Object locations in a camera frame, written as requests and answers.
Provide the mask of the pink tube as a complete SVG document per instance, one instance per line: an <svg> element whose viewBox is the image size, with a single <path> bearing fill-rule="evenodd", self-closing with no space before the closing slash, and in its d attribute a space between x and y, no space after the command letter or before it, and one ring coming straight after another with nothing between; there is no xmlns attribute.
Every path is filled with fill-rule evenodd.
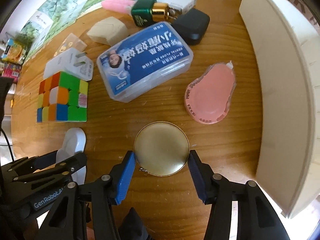
<svg viewBox="0 0 320 240"><path fill-rule="evenodd" d="M130 15L135 3L134 0L103 0L101 6L109 11Z"/></svg>

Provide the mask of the colourful snack boxes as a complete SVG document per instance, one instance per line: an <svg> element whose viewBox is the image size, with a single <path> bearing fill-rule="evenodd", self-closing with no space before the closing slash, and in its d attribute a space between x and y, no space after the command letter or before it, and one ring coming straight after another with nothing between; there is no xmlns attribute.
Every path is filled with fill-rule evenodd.
<svg viewBox="0 0 320 240"><path fill-rule="evenodd" d="M2 70L3 77L13 79L13 83L17 83L22 71L26 54L25 45L12 38L8 39L4 53L1 55L1 62L4 63Z"/></svg>

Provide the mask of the pink correction tape dispenser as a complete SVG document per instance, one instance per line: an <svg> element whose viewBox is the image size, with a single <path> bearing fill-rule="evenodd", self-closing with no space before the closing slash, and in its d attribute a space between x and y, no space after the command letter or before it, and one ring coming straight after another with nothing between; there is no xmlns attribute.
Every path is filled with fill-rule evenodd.
<svg viewBox="0 0 320 240"><path fill-rule="evenodd" d="M196 122L205 125L220 122L229 112L235 87L232 62L213 64L187 86L185 108Z"/></svg>

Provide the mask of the black plug adapter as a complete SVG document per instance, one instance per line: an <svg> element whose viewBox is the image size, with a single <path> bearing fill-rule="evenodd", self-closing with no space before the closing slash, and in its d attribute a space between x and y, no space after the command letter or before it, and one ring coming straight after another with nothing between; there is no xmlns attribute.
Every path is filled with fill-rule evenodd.
<svg viewBox="0 0 320 240"><path fill-rule="evenodd" d="M201 42L209 22L210 17L207 14L192 8L187 13L178 16L171 25L186 44L193 46Z"/></svg>

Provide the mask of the white plug charger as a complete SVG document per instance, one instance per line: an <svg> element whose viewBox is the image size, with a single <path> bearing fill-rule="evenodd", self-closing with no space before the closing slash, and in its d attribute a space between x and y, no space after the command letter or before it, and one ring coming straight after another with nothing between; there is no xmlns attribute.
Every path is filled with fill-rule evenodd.
<svg viewBox="0 0 320 240"><path fill-rule="evenodd" d="M75 48L69 48L46 63L43 78L58 72L66 72L81 80L90 81L93 77L93 61Z"/></svg>

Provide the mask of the blue dental floss box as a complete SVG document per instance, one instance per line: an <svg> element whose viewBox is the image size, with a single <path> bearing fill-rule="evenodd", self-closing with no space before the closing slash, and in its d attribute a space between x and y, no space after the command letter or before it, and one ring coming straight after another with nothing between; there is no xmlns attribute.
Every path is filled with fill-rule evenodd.
<svg viewBox="0 0 320 240"><path fill-rule="evenodd" d="M193 51L167 22L159 22L125 38L97 58L108 96L130 102L186 72Z"/></svg>

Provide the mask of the colourful rubiks cube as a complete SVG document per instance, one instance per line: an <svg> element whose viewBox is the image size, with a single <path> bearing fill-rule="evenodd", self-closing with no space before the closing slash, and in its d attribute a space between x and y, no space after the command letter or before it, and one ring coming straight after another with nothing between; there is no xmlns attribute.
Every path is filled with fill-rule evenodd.
<svg viewBox="0 0 320 240"><path fill-rule="evenodd" d="M87 99L88 82L57 72L40 82L36 121L86 122Z"/></svg>

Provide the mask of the white plastic bin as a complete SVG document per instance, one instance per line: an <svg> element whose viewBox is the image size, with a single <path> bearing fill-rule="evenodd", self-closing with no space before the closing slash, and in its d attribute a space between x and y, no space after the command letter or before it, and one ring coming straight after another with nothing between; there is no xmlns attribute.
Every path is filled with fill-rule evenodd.
<svg viewBox="0 0 320 240"><path fill-rule="evenodd" d="M288 0L242 0L239 12L263 96L257 181L292 218L319 195L319 33Z"/></svg>

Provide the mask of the green gold perfume bottle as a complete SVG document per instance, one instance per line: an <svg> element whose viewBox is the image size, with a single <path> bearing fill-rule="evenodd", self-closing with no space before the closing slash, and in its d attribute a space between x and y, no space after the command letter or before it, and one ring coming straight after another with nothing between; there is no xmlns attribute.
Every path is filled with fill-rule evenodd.
<svg viewBox="0 0 320 240"><path fill-rule="evenodd" d="M136 0L131 8L131 16L138 27L148 27L157 22L173 22L177 15L167 3L157 0Z"/></svg>

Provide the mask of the white plastic clip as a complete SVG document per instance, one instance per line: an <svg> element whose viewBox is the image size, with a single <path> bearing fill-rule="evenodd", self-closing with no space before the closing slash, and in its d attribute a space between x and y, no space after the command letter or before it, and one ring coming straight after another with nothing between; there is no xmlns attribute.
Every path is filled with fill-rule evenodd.
<svg viewBox="0 0 320 240"><path fill-rule="evenodd" d="M60 163L76 153L84 152L86 135L81 128L70 128L64 137L61 148L56 154L56 163ZM72 179L78 185L85 183L86 165L72 174Z"/></svg>

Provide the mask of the grape print poster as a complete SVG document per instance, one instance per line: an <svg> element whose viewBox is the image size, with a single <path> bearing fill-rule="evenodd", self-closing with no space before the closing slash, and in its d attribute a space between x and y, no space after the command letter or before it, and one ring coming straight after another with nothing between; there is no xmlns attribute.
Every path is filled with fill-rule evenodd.
<svg viewBox="0 0 320 240"><path fill-rule="evenodd" d="M45 43L103 0L46 0L26 22L20 35L29 46L26 60Z"/></svg>

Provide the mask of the clear small packet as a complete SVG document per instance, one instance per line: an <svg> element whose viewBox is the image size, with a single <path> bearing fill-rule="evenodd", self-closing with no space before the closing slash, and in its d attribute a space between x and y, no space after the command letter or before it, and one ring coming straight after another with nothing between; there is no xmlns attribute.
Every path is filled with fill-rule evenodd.
<svg viewBox="0 0 320 240"><path fill-rule="evenodd" d="M61 45L58 47L57 51L54 53L54 57L57 55L63 53L69 48L75 48L80 52L83 52L87 47L87 44L80 38L78 38L73 33L70 33L64 41L61 43Z"/></svg>

